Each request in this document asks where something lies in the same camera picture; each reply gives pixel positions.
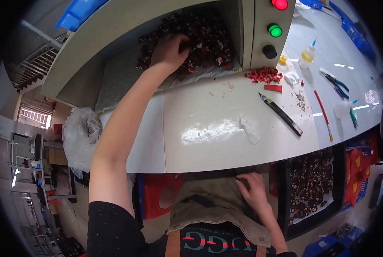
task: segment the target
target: person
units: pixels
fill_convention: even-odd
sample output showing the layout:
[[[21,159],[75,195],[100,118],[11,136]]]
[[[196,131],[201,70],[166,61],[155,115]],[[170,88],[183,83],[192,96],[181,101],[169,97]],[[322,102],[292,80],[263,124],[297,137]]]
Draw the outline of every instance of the person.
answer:
[[[237,180],[185,178],[167,233],[154,243],[145,242],[132,214],[127,157],[152,95],[187,58],[190,49],[179,53],[179,46],[188,40],[169,34],[158,42],[150,68],[120,101],[102,132],[91,162],[87,256],[296,256],[287,251],[258,173],[239,174]],[[258,222],[249,218],[245,204]]]

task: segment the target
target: red button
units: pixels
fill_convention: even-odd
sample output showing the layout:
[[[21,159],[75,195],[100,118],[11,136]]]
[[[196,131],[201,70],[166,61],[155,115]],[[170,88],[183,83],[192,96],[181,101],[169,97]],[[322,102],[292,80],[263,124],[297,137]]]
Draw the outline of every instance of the red button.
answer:
[[[287,9],[288,7],[287,0],[272,0],[272,4],[274,7],[276,7],[280,11]]]

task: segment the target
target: white plastic bottle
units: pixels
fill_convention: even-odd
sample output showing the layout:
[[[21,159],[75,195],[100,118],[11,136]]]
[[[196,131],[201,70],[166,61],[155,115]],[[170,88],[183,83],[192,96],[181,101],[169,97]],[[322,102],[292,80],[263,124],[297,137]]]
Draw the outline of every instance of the white plastic bottle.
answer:
[[[304,69],[307,69],[309,67],[309,64],[314,59],[315,44],[316,44],[316,40],[312,44],[310,44],[307,49],[301,52],[301,59],[298,60],[298,64]]]
[[[344,117],[346,117],[347,115],[349,115],[350,113],[350,108],[357,102],[357,100],[354,100],[352,102],[349,102],[349,101],[341,101],[341,102],[338,102],[334,107],[333,107],[333,111],[334,111],[334,115],[339,118],[339,119],[342,119]]]

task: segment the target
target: black t-shirt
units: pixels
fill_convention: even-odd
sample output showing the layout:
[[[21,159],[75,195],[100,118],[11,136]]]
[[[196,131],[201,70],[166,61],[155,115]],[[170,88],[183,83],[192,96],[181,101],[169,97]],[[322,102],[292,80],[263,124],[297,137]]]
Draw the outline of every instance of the black t-shirt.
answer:
[[[167,235],[147,244],[133,216],[112,203],[89,204],[89,231],[87,256],[164,257]],[[190,224],[180,231],[182,257],[255,257],[256,246],[248,241],[232,223]],[[276,256],[276,250],[267,249],[267,257]],[[293,252],[279,257],[297,257]]]

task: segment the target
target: hand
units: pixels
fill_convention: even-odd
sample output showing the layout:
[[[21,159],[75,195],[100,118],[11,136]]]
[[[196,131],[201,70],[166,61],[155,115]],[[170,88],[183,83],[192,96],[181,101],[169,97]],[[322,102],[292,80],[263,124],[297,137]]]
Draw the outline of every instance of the hand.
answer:
[[[162,72],[166,72],[167,76],[172,74],[189,56],[190,49],[185,49],[179,53],[180,43],[188,40],[189,38],[183,34],[167,34],[158,41],[152,54],[150,66],[162,67]]]
[[[248,173],[236,176],[238,179],[246,179],[250,185],[250,191],[247,190],[243,182],[236,180],[246,202],[257,213],[269,206],[266,198],[266,187],[264,186],[263,177],[259,173]]]

